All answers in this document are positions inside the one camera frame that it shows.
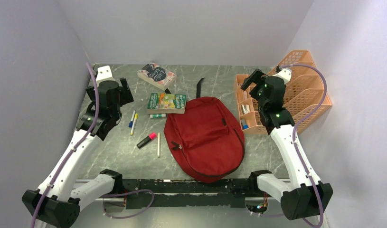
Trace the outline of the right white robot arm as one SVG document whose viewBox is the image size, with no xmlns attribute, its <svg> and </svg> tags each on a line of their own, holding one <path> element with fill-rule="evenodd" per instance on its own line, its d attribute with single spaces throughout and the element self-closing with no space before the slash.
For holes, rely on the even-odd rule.
<svg viewBox="0 0 387 228">
<path fill-rule="evenodd" d="M 248 191 L 255 197 L 266 193 L 276 199 L 289 220 L 319 216 L 322 223 L 333 189 L 312 168 L 297 135 L 298 125 L 283 106 L 291 74 L 287 68 L 273 76 L 256 69 L 241 85 L 242 90 L 254 85 L 249 94 L 258 102 L 260 122 L 277 145 L 290 179 L 286 183 L 270 171 L 255 171 L 251 173 Z"/>
</svg>

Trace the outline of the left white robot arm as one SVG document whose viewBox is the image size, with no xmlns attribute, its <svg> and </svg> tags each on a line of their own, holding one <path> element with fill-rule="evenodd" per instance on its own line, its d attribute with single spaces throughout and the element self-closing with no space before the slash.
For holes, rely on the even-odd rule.
<svg viewBox="0 0 387 228">
<path fill-rule="evenodd" d="M 133 101 L 126 79 L 116 81 L 109 66 L 90 73 L 93 85 L 86 88 L 86 93 L 91 103 L 77 121 L 67 149 L 47 178 L 22 196 L 32 215 L 33 228 L 69 228 L 96 199 L 107 194 L 116 198 L 125 192 L 122 175 L 109 169 L 74 187 L 87 159 L 120 122 L 121 107 Z"/>
</svg>

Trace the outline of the red backpack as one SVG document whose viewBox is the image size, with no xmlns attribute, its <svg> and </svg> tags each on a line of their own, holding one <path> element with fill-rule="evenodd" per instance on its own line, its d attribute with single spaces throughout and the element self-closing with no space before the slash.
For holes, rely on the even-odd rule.
<svg viewBox="0 0 387 228">
<path fill-rule="evenodd" d="M 245 156 L 240 123 L 217 98 L 201 96 L 186 102 L 183 114 L 168 114 L 164 136 L 180 168 L 196 181 L 213 183 L 236 171 Z"/>
</svg>

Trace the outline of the green paperback book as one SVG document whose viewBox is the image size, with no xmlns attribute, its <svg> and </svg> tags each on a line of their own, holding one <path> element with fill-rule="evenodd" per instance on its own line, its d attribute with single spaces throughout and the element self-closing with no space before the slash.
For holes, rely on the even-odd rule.
<svg viewBox="0 0 387 228">
<path fill-rule="evenodd" d="M 186 95 L 151 93 L 147 114 L 184 114 L 187 102 Z"/>
</svg>

